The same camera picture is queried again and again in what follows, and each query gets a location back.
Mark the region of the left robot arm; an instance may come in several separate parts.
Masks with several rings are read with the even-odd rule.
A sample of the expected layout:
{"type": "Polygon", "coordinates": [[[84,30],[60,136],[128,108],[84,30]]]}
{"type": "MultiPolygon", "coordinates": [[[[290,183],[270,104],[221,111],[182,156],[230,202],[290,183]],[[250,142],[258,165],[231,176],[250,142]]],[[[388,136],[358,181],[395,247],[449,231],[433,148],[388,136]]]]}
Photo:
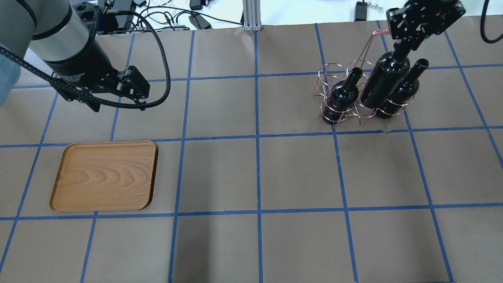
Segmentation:
{"type": "Polygon", "coordinates": [[[120,71],[96,41],[111,33],[117,18],[132,11],[67,0],[1,1],[1,104],[22,69],[48,82],[61,97],[98,112],[101,106],[145,110],[150,84],[137,67],[120,71]]]}

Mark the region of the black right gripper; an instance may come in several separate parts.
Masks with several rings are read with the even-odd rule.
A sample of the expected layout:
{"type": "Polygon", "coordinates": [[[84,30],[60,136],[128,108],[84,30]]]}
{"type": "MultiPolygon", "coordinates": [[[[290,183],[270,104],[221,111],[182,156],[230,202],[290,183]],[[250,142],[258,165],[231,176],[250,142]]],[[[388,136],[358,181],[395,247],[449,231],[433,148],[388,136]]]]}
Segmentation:
{"type": "Polygon", "coordinates": [[[466,10],[459,0],[408,0],[402,8],[386,11],[395,46],[419,48],[424,39],[446,31],[466,10]]]}

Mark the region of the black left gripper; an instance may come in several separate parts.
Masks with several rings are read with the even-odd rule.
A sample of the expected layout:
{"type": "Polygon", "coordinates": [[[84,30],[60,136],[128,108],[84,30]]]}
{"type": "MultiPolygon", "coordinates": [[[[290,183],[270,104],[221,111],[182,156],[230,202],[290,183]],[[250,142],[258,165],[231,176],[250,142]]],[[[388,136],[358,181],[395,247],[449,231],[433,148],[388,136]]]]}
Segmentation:
{"type": "Polygon", "coordinates": [[[96,41],[70,59],[52,62],[53,79],[81,88],[83,93],[112,93],[128,98],[133,104],[117,102],[115,107],[146,107],[150,84],[136,66],[119,71],[112,67],[108,56],[96,41]]]}

